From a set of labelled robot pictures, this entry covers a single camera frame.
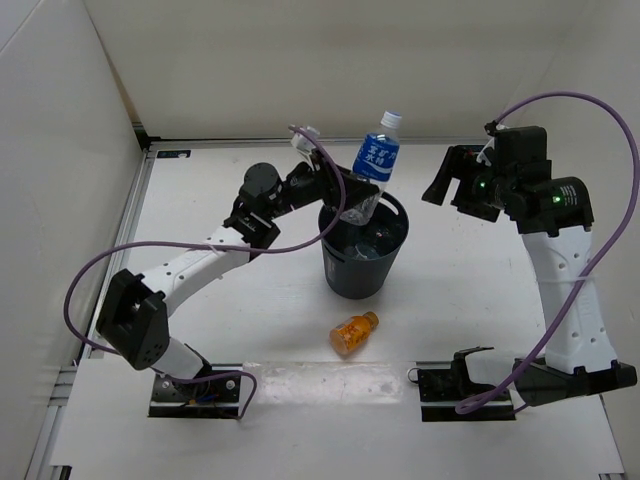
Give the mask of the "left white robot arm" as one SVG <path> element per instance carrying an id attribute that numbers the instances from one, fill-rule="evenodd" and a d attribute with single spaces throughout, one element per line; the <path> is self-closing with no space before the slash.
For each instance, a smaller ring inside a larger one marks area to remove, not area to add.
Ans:
<path id="1" fill-rule="evenodd" d="M 299 163 L 285 178 L 269 163 L 255 164 L 244 175 L 230 216 L 203 243 L 143 273 L 123 269 L 114 275 L 97 331 L 134 369 L 151 368 L 176 380 L 186 398 L 200 399 L 209 391 L 211 366 L 171 337 L 170 316 L 269 248 L 280 233 L 274 219 L 316 201 L 331 211 L 350 209 L 379 192 L 372 182 L 322 159 Z"/>

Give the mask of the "orange juice bottle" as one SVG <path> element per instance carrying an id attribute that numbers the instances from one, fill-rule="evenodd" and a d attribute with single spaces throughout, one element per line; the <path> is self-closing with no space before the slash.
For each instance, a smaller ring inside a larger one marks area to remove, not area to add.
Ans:
<path id="1" fill-rule="evenodd" d="M 338 355 L 347 357 L 368 340 L 378 325 L 379 318 L 374 312 L 353 316 L 330 331 L 330 345 Z"/>

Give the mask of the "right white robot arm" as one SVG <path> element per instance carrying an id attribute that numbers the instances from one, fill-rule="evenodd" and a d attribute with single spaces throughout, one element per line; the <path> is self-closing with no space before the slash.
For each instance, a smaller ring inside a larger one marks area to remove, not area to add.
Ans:
<path id="1" fill-rule="evenodd" d="M 458 212 L 488 222 L 505 214 L 516 224 L 533 265 L 546 332 L 535 355 L 500 355 L 492 347 L 455 353 L 449 387 L 464 399 L 461 412 L 478 408 L 484 388 L 511 388 L 537 407 L 635 386 L 637 371 L 618 359 L 599 305 L 586 184 L 553 176 L 544 128 L 491 128 L 489 135 L 485 146 L 449 147 L 422 198 L 440 205 L 458 180 L 451 202 Z"/>

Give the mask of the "clear bottle green blue label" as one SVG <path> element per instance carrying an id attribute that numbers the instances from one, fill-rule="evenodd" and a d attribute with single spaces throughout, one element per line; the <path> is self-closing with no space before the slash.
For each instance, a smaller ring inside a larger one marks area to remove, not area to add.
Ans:
<path id="1" fill-rule="evenodd" d="M 354 228 L 346 237 L 344 254 L 357 260 L 375 260 L 396 248 L 395 232 L 380 224 Z"/>

